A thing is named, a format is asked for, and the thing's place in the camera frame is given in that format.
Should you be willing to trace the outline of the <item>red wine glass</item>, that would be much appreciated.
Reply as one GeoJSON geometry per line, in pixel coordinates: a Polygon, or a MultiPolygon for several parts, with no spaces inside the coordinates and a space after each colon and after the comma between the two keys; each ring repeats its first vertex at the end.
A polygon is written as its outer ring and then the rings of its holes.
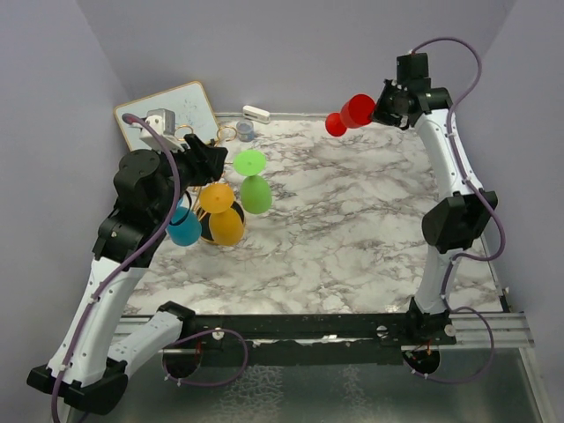
{"type": "Polygon", "coordinates": [[[375,101],[369,95],[356,94],[338,112],[326,117],[325,129],[331,136],[341,137],[349,129],[364,127],[372,122],[375,106],[375,101]]]}

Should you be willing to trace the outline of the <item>green wine glass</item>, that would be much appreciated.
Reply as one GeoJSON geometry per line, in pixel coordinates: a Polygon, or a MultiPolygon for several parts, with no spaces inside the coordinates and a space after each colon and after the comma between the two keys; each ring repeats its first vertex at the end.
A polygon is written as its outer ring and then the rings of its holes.
{"type": "Polygon", "coordinates": [[[246,212],[262,214],[272,205],[269,183],[260,175],[266,166],[263,153],[255,150],[240,152],[234,158],[234,170],[244,180],[240,186],[241,205],[246,212]]]}

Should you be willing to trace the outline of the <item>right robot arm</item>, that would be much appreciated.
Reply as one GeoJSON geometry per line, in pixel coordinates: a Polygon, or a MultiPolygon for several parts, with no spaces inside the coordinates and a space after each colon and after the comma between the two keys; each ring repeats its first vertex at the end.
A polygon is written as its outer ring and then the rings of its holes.
{"type": "Polygon", "coordinates": [[[486,228],[498,197],[484,190],[473,174],[457,137],[453,101],[446,88],[432,85],[427,54],[397,58],[397,75],[385,80],[371,117],[384,125],[415,130],[438,188],[438,203],[422,219],[427,260],[404,324],[406,337],[424,345],[443,334],[449,323],[449,285],[460,259],[486,228]]]}

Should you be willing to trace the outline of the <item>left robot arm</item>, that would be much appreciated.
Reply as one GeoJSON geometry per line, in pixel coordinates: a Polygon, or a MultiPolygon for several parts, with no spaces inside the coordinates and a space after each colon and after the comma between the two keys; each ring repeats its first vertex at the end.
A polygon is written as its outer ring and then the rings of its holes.
{"type": "Polygon", "coordinates": [[[88,414],[106,415],[129,379],[161,348],[189,345],[193,311],[172,301],[122,342],[112,339],[124,307],[144,276],[166,228],[189,187],[220,179],[228,150],[185,136],[179,152],[127,153],[114,177],[112,212],[100,224],[85,292],[54,356],[33,368],[27,384],[88,414]]]}

